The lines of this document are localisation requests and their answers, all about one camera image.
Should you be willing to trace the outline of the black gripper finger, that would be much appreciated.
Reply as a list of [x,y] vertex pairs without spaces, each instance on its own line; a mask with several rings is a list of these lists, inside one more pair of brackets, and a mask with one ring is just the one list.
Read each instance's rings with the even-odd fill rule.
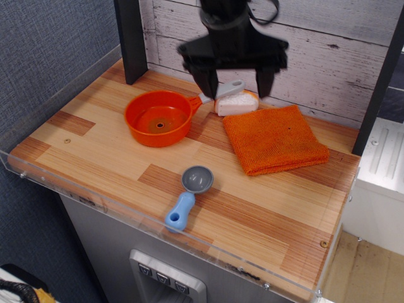
[[271,93],[277,68],[257,68],[256,84],[258,88],[259,98],[268,97]]
[[204,95],[216,99],[218,90],[218,76],[216,70],[200,70],[190,68],[195,83],[198,85]]

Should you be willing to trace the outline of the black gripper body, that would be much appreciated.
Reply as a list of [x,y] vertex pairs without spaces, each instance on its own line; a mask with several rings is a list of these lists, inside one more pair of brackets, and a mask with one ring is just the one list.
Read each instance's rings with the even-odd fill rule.
[[234,24],[207,24],[208,34],[178,46],[190,72],[287,67],[288,42],[259,32],[248,17]]

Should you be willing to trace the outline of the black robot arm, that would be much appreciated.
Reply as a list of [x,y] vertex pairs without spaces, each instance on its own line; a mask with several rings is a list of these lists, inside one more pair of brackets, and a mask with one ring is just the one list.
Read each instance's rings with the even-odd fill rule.
[[288,42],[255,29],[247,1],[202,1],[199,17],[208,34],[177,51],[201,91],[218,97],[219,69],[253,69],[259,97],[270,95],[275,74],[287,67]]

